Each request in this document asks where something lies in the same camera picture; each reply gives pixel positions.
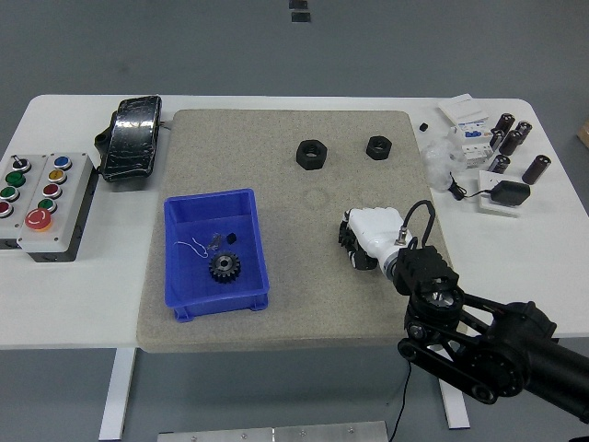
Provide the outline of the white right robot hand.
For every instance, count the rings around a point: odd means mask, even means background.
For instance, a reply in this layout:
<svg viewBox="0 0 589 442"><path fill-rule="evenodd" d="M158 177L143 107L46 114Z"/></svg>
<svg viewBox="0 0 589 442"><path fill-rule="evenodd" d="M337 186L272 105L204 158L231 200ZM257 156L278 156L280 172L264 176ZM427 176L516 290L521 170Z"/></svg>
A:
<svg viewBox="0 0 589 442"><path fill-rule="evenodd" d="M388 208L351 209L339 227L339 244L346 249L352 267L370 271L378 267L392 279L401 249L412 240L399 212Z"/></svg>

